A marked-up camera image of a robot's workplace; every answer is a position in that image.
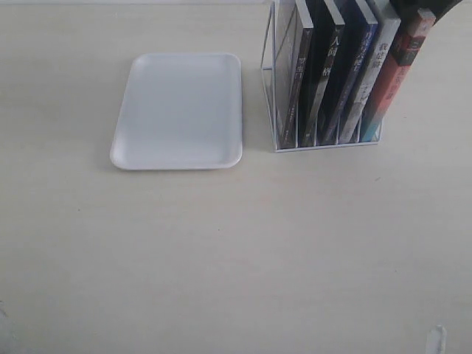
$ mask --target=white tray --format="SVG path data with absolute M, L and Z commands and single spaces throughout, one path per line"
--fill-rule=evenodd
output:
M 216 169 L 243 154 L 241 63 L 146 54 L 131 67 L 110 158 L 124 170 Z

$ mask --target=book spine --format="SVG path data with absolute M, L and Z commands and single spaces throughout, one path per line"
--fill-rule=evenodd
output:
M 285 127 L 282 137 L 282 148 L 290 148 L 294 137 L 294 123 L 296 114 L 296 105 L 302 85 L 303 74 L 305 72 L 305 64 L 307 62 L 308 50 L 310 49 L 310 40 L 313 29 L 304 29 L 302 32 L 302 41 L 300 42 L 300 50 L 296 59 L 294 81 L 291 89 L 290 100 L 288 103 L 288 115 L 285 121 Z
M 347 76 L 346 83 L 341 91 L 341 95 L 339 97 L 338 104 L 334 109 L 332 117 L 329 118 L 329 122 L 327 124 L 326 130 L 324 132 L 322 138 L 322 144 L 326 145 L 329 144 L 333 140 L 333 135 L 336 132 L 336 129 L 339 124 L 339 119 L 341 116 L 341 112 L 344 110 L 344 106 L 346 105 L 347 98 L 353 88 L 355 79 L 361 69 L 362 62 L 366 56 L 367 50 L 369 49 L 370 42 L 372 41 L 372 37 L 377 29 L 377 24 L 369 24 L 367 25 L 367 30 L 364 33 L 364 36 L 361 41 L 361 45 L 359 47 L 358 53 L 355 57 L 354 64 L 350 69 L 350 72 Z
M 377 79 L 381 67 L 388 55 L 395 33 L 400 25 L 400 19 L 396 21 L 386 21 L 382 30 L 372 45 L 372 50 L 366 59 L 363 72 L 359 75 L 358 81 L 351 94 L 350 103 L 344 111 L 345 118 L 342 120 L 339 134 L 339 143 L 348 143 L 354 134 L 355 127 L 361 118 L 362 111 L 367 103 L 372 87 Z
M 313 104 L 309 110 L 308 121 L 306 124 L 305 134 L 303 136 L 302 145 L 308 146 L 310 142 L 314 142 L 316 121 L 318 119 L 319 108 L 321 107 L 323 96 L 325 95 L 327 82 L 330 78 L 331 69 L 333 68 L 334 59 L 339 48 L 339 42 L 342 37 L 344 25 L 336 26 L 333 36 L 330 40 L 330 46 L 327 52 L 326 61 L 323 65 L 322 76 L 319 79 L 318 86 L 315 90 Z
M 434 21 L 431 11 L 420 9 L 411 25 L 402 26 L 398 30 L 362 115 L 361 142 L 371 142 L 374 139 Z

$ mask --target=wire book rack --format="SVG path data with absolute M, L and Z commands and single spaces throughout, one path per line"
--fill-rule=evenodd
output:
M 276 103 L 276 70 L 275 70 L 275 63 L 277 60 L 277 48 L 276 48 L 276 16 L 275 16 L 275 1 L 271 3 L 268 20 L 267 20 L 267 27 L 265 29 L 265 37 L 264 37 L 264 44 L 263 44 L 263 53 L 260 60 L 260 70 L 263 79 L 263 88 L 264 88 L 264 95 L 265 95 L 265 102 L 267 103 L 267 111 L 268 117 L 271 123 L 272 129 L 272 139 L 274 141 L 274 149 L 277 153 L 282 152 L 291 152 L 291 151 L 301 151 L 301 150 L 318 150 L 318 149 L 326 149 L 326 148 L 345 148 L 345 147 L 352 147 L 352 146 L 362 146 L 362 145 L 376 145 L 380 142 L 382 137 L 382 126 L 383 123 L 380 124 L 379 129 L 371 142 L 359 142 L 360 141 L 360 134 L 361 134 L 361 123 L 362 118 L 359 120 L 358 126 L 355 130 L 354 137 L 351 142 L 347 144 L 340 144 L 339 143 L 339 122 L 336 128 L 336 137 L 335 141 L 332 145 L 319 145 L 317 141 L 317 125 L 315 126 L 315 134 L 314 134 L 314 142 L 313 146 L 310 147 L 301 147 L 299 145 L 299 120 L 298 120 L 298 109 L 296 110 L 295 116 L 295 147 L 282 149 L 279 144 L 279 134 L 277 133 L 277 103 Z M 270 54 L 270 63 L 269 65 L 265 64 L 266 59 L 266 50 L 269 47 L 269 54 Z

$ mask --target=desk surface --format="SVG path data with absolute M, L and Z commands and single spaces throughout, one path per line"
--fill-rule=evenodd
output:
M 0 298 L 48 354 L 472 348 L 472 4 L 432 31 L 383 142 L 275 154 L 266 5 L 0 11 Z M 108 160 L 132 60 L 233 52 L 230 170 Z

